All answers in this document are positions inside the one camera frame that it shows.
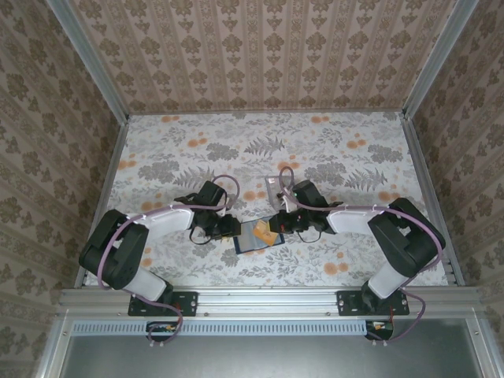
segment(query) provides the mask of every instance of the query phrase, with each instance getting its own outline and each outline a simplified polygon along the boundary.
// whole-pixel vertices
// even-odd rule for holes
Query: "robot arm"
[[[184,209],[168,209],[165,212],[144,217],[131,223],[113,244],[105,261],[102,280],[111,288],[125,289],[141,295],[152,302],[170,303],[173,286],[161,277],[140,267],[143,249],[147,241],[152,241],[170,232],[201,228],[209,240],[239,235],[239,221],[230,214],[211,209],[194,209],[189,206],[217,206],[224,189],[206,181],[199,193],[176,198],[188,206]],[[79,257],[79,264],[97,275],[107,244],[116,230],[124,224],[128,216],[117,210],[108,211],[89,238]]]
[[[303,205],[334,208],[342,204],[335,202],[328,205],[309,180],[294,185],[292,191]],[[281,210],[271,218],[269,227],[273,232],[282,233],[305,231],[314,226],[319,232],[329,234],[356,232],[374,235],[387,262],[363,285],[361,296],[369,312],[375,313],[437,255],[437,248],[430,235],[403,217],[375,211],[374,208],[350,210],[345,206],[340,207],[341,209],[327,212],[303,208],[294,212]],[[435,235],[441,247],[445,247],[445,240],[438,230],[408,199],[398,198],[388,207],[420,221]]]

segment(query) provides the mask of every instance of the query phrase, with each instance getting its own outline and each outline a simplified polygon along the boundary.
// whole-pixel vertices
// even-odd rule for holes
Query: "patterned wallpaper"
[[[400,109],[456,0],[71,0],[130,113]]]
[[[48,5],[0,1],[0,376],[30,376],[117,137]]]
[[[504,2],[481,0],[414,117],[469,284],[504,346]]]

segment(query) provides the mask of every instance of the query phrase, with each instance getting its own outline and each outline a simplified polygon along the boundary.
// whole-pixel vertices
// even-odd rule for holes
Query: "gray leaf pattern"
[[[401,195],[424,211],[397,113],[131,116],[128,127],[109,209],[142,213],[166,206],[198,191],[206,180],[228,174],[241,187],[229,213],[241,222],[252,221],[275,213],[265,178],[289,166],[295,182],[312,180],[328,202],[387,205],[393,195]],[[386,137],[376,138],[377,131]],[[54,186],[67,199],[71,192],[56,180]],[[235,198],[233,182],[221,178],[216,183]],[[382,200],[387,193],[390,200]],[[3,208],[0,202],[0,216],[19,224],[27,215],[18,213],[14,202]],[[50,242],[56,237],[52,231]],[[314,230],[303,233],[306,240],[317,237]],[[297,235],[285,240],[236,255],[232,239],[196,246],[188,232],[175,232],[147,240],[142,266],[179,286],[360,286],[385,261],[376,240],[366,235],[322,235],[314,244]],[[69,256],[77,253],[70,244],[67,249]],[[441,266],[414,282],[445,283]],[[94,278],[88,277],[87,284],[95,284]],[[38,280],[28,285],[32,294],[47,290]]]

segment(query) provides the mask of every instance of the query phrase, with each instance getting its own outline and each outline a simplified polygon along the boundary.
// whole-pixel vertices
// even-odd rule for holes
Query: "floral tablecloth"
[[[109,198],[109,209],[140,213],[198,191],[226,173],[242,187],[231,213],[249,221],[275,211],[265,176],[285,166],[310,179],[330,202],[386,205],[407,197],[425,212],[397,113],[237,113],[133,116]],[[233,182],[217,182],[230,195]],[[304,239],[316,238],[315,231]],[[146,246],[141,265],[174,285],[360,286],[384,263],[368,235],[322,235],[237,256],[231,240],[197,246],[188,232]],[[92,275],[87,285],[96,284]],[[416,285],[447,284],[443,267]]]

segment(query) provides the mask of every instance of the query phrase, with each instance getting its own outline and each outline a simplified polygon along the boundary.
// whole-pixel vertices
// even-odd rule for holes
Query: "perforated metal strip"
[[[72,335],[146,335],[146,324],[147,321],[76,321]],[[184,321],[180,331],[180,335],[187,336],[365,334],[365,321]]]

